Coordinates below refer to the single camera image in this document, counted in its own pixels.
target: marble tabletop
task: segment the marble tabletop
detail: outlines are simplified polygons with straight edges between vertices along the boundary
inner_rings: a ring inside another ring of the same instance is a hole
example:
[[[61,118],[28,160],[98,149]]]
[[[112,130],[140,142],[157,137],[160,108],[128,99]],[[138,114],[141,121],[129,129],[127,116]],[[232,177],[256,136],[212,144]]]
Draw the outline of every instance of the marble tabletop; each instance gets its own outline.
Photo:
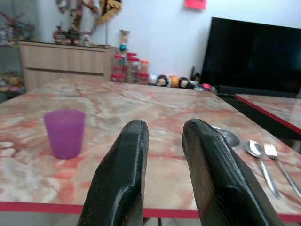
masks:
[[[86,113],[81,155],[52,156],[43,115],[57,109]],[[146,217],[197,218],[182,129],[191,118],[226,128],[244,141],[276,146],[301,186],[301,156],[210,92],[103,82],[97,77],[61,79],[0,104],[0,210],[80,213],[96,167],[123,126],[147,122],[149,156],[144,194]],[[277,165],[265,158],[281,192],[276,199],[255,158],[238,155],[252,169],[277,213],[301,221],[301,200]]]
[[[237,99],[301,134],[301,99],[236,94]]]

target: glass display cabinet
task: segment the glass display cabinet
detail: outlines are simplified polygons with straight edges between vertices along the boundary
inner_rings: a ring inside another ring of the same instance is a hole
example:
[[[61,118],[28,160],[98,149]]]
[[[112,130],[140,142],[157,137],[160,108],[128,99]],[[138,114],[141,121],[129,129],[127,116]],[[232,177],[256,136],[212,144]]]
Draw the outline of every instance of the glass display cabinet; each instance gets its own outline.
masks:
[[[18,41],[38,41],[36,0],[0,0],[0,103],[25,92]]]

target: glass jar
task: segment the glass jar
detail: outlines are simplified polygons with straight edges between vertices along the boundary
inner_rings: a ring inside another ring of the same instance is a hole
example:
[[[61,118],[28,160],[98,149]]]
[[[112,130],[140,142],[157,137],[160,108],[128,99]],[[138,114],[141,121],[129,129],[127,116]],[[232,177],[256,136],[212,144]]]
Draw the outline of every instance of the glass jar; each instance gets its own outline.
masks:
[[[134,84],[139,73],[140,60],[136,57],[129,57],[127,63],[127,83]]]
[[[147,60],[140,61],[140,72],[143,74],[149,73],[149,62]]]
[[[129,57],[137,57],[136,53],[127,53],[127,58]]]
[[[111,75],[111,79],[113,82],[124,83],[125,82],[125,74],[124,73],[115,73]]]
[[[124,59],[123,59],[122,55],[116,54],[114,56],[113,65],[112,65],[112,73],[113,74],[122,73],[123,66],[124,66],[123,62],[124,62]]]
[[[140,85],[148,85],[149,83],[149,74],[139,73],[137,82]]]

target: fork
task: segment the fork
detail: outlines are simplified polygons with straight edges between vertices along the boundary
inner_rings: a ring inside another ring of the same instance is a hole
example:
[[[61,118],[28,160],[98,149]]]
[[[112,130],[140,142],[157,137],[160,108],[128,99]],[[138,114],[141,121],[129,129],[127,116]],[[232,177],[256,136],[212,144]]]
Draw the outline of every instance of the fork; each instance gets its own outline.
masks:
[[[286,168],[284,167],[284,165],[281,163],[281,161],[278,159],[277,157],[277,151],[274,145],[271,144],[264,144],[264,151],[265,154],[270,158],[270,159],[274,159],[278,162],[281,170],[283,171],[283,173],[285,174],[287,180],[290,182],[291,186],[293,187],[293,189],[295,190],[295,192],[297,193],[297,195],[299,196],[299,198],[301,199],[301,190],[298,187],[298,185],[294,182],[294,180],[292,179],[292,177],[289,175],[288,171],[286,170]]]

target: wooden cabinet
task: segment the wooden cabinet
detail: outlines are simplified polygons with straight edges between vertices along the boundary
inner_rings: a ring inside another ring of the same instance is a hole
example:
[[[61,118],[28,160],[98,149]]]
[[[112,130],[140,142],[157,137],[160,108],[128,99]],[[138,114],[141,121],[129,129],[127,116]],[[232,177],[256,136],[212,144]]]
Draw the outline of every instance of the wooden cabinet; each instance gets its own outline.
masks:
[[[111,77],[115,48],[67,46],[39,42],[20,42],[26,91],[41,87],[56,79],[101,76]]]

